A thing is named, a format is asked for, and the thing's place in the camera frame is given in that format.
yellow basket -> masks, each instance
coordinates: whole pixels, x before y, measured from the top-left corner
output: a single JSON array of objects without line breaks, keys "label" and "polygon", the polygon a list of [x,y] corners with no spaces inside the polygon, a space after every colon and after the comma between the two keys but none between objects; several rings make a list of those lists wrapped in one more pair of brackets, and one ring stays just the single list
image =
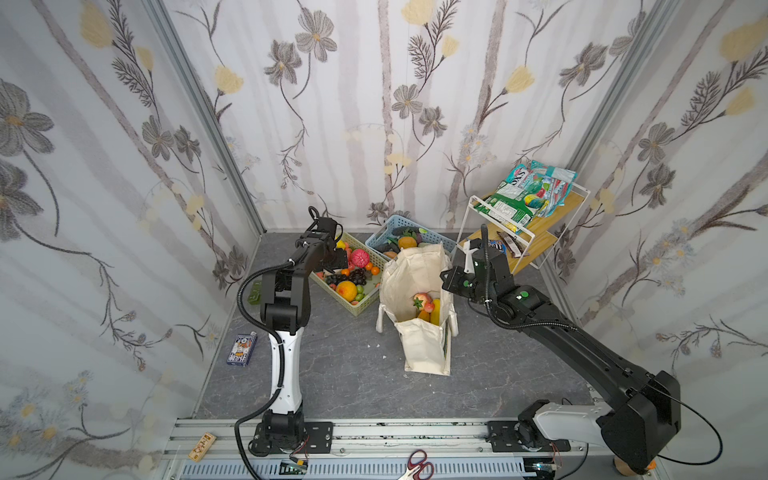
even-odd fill
[{"label": "yellow basket", "polygon": [[[371,263],[373,263],[373,266],[377,266],[381,269],[382,272],[384,271],[384,265],[388,259],[385,260],[385,258],[382,258],[380,255],[374,252],[373,249],[366,247],[363,242],[357,240],[355,237],[347,234],[346,232],[341,236],[341,240],[347,242],[349,244],[349,248],[352,250],[357,250],[359,248],[365,250],[371,257]],[[368,283],[366,283],[365,289],[363,290],[363,293],[366,296],[360,300],[357,305],[352,305],[350,302],[347,302],[344,297],[336,293],[334,289],[328,286],[325,280],[321,280],[315,273],[312,273],[310,277],[315,281],[315,283],[320,285],[320,288],[328,292],[330,296],[344,305],[344,308],[346,308],[354,316],[358,316],[360,313],[362,313],[363,310],[368,308],[368,306],[379,299],[379,288],[376,286],[376,284],[381,282],[381,273],[374,276],[371,280],[368,280]]]}]

scissors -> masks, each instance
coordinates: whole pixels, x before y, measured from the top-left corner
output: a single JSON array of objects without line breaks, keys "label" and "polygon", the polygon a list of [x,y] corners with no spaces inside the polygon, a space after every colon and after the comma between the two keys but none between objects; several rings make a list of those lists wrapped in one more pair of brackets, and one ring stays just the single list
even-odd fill
[{"label": "scissors", "polygon": [[[424,458],[420,458],[417,462],[413,461],[414,455],[419,453],[424,454]],[[416,450],[408,457],[408,469],[406,473],[398,480],[429,480],[432,475],[435,474],[435,466],[431,462],[427,462],[427,452],[424,450]],[[429,470],[429,477],[422,477],[422,473],[425,470]]]}]

metal corner post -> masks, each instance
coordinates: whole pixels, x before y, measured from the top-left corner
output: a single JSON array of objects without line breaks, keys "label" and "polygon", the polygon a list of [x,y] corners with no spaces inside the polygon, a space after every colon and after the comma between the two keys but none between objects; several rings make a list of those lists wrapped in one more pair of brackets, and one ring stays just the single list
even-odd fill
[{"label": "metal corner post", "polygon": [[222,168],[226,171],[227,177],[230,179],[237,194],[237,198],[243,205],[246,215],[251,222],[251,226],[259,235],[266,233],[264,223],[259,216],[259,212],[256,210],[256,206],[250,199],[251,195],[248,188],[237,169],[237,162],[227,147],[227,141],[221,132],[219,122],[214,117],[214,113],[210,108],[210,102],[205,95],[205,90],[192,68],[187,53],[184,51],[184,46],[181,44],[181,39],[174,28],[163,0],[141,0],[141,3],[149,14],[154,30],[160,36],[165,50],[171,58],[174,70],[181,79],[187,96],[200,116],[208,137],[213,142],[214,150],[222,160]]},{"label": "metal corner post", "polygon": [[664,27],[667,26],[680,3],[681,0],[657,0],[654,3],[629,52],[627,52],[627,57],[621,62],[616,78],[608,88],[584,136],[574,149],[574,153],[566,165],[567,169],[579,171],[584,166],[589,153],[629,92],[637,73],[650,57],[654,46],[664,31]]}]

red scissors handle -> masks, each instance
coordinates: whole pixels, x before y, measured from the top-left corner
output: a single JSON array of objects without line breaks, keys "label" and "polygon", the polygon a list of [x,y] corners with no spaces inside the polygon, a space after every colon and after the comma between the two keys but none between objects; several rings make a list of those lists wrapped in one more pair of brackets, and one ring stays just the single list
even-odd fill
[{"label": "red scissors handle", "polygon": [[[418,453],[423,453],[424,458],[420,458],[417,462],[414,462],[413,456]],[[435,466],[431,462],[427,462],[427,452],[421,449],[416,450],[411,454],[410,457],[408,457],[408,470],[413,468],[416,468],[416,470],[413,472],[413,480],[429,480],[435,474]],[[422,477],[422,473],[425,470],[429,470],[428,477]]]}]

floral wallpaper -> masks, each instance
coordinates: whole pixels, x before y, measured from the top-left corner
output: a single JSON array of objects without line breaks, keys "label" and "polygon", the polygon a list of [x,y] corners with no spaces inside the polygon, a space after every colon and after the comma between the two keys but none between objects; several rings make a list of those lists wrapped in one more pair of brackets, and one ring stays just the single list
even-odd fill
[{"label": "floral wallpaper", "polygon": [[265,224],[365,230],[458,228],[517,163],[566,165],[653,6],[164,3]]},{"label": "floral wallpaper", "polygon": [[140,4],[5,2],[0,72],[3,474],[148,478],[256,237]]},{"label": "floral wallpaper", "polygon": [[[590,153],[594,198],[555,254],[585,328],[673,373],[723,435],[713,465],[665,462],[675,478],[768,466],[753,454],[768,426],[767,15],[764,2],[681,3]],[[684,411],[667,450],[702,462],[717,441]]]}]

